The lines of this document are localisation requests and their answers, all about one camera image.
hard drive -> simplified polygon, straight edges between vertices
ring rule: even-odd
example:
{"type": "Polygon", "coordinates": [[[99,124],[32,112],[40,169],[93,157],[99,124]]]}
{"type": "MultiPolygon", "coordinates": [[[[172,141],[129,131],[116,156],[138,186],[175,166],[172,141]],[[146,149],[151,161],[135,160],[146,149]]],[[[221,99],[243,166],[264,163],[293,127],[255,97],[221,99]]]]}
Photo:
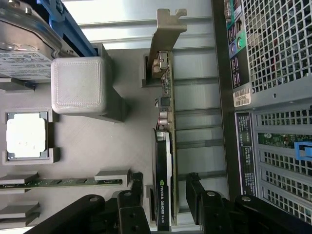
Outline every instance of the hard drive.
{"type": "Polygon", "coordinates": [[[42,5],[26,2],[33,7],[18,0],[0,0],[0,78],[50,82],[51,61],[78,57],[79,49],[52,29],[54,22],[42,5]]]}

metal mesh grille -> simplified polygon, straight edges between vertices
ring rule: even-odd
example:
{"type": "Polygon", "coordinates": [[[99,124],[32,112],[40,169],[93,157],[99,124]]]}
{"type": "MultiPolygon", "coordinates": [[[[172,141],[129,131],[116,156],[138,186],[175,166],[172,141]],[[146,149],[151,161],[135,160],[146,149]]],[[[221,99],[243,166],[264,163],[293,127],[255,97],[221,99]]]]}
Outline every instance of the metal mesh grille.
{"type": "Polygon", "coordinates": [[[272,192],[271,190],[267,190],[266,199],[281,209],[311,224],[311,209],[298,205],[298,203],[292,201],[291,199],[287,199],[275,192],[272,192]]]}
{"type": "Polygon", "coordinates": [[[264,152],[264,162],[305,176],[312,176],[312,162],[264,152]]]}
{"type": "Polygon", "coordinates": [[[274,172],[266,171],[265,180],[285,191],[302,197],[307,201],[312,201],[312,187],[308,184],[298,182],[294,179],[278,175],[274,172]]]}
{"type": "Polygon", "coordinates": [[[258,125],[312,124],[312,109],[257,115],[258,125]]]}
{"type": "Polygon", "coordinates": [[[243,0],[253,93],[312,73],[312,2],[243,0]]]}

blue tab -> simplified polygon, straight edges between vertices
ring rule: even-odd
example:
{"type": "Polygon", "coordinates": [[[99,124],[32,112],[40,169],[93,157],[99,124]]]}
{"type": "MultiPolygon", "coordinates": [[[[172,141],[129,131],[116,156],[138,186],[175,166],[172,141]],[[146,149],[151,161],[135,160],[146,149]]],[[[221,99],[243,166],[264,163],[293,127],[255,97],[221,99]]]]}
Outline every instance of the blue tab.
{"type": "Polygon", "coordinates": [[[296,152],[296,159],[297,160],[312,161],[312,142],[295,142],[294,143],[294,149],[296,152]],[[305,157],[302,157],[300,155],[300,149],[299,149],[300,145],[305,146],[305,153],[306,153],[305,157]]]}
{"type": "Polygon", "coordinates": [[[50,27],[61,38],[65,35],[80,51],[80,56],[97,56],[96,50],[60,0],[37,0],[37,4],[41,4],[48,11],[50,27]]]}

capacitor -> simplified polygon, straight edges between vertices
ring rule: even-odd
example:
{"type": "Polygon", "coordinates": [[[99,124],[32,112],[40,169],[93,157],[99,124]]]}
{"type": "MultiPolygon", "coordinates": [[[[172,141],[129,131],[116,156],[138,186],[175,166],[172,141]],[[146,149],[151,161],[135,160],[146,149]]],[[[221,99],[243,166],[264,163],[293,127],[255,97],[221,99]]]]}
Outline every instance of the capacitor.
{"type": "Polygon", "coordinates": [[[159,118],[168,118],[168,112],[167,111],[160,111],[159,112],[159,118]]]}
{"type": "Polygon", "coordinates": [[[158,124],[161,126],[168,125],[168,119],[167,118],[160,118],[160,119],[158,119],[158,124]]]}

hard drive label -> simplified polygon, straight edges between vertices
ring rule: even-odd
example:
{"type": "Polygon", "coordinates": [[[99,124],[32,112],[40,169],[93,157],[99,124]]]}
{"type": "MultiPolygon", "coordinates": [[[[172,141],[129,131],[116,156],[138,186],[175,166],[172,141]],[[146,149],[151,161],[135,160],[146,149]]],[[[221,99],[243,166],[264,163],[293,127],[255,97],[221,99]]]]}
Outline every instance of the hard drive label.
{"type": "Polygon", "coordinates": [[[49,80],[51,60],[39,52],[0,53],[1,74],[20,80],[49,80]]]}
{"type": "Polygon", "coordinates": [[[236,130],[239,147],[239,162],[242,194],[256,196],[254,171],[254,150],[252,140],[251,116],[249,112],[236,113],[236,130]]]}

